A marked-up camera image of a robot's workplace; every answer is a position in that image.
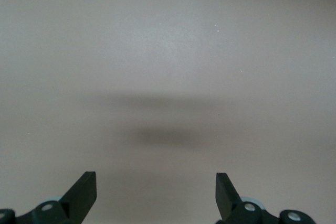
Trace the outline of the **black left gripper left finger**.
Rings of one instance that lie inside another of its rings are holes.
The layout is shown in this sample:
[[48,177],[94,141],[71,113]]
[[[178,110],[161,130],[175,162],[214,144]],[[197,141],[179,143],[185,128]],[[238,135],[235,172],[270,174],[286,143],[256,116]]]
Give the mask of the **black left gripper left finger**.
[[58,200],[43,202],[21,216],[12,209],[1,209],[1,223],[82,223],[96,199],[96,172],[84,172]]

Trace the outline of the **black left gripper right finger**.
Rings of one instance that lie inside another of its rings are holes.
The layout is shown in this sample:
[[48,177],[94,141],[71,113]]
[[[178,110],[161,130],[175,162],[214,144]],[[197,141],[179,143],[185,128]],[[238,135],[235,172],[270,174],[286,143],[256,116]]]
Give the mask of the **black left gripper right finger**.
[[259,201],[241,197],[226,173],[216,174],[215,199],[221,216],[218,223],[315,223],[298,210],[287,209],[273,216]]

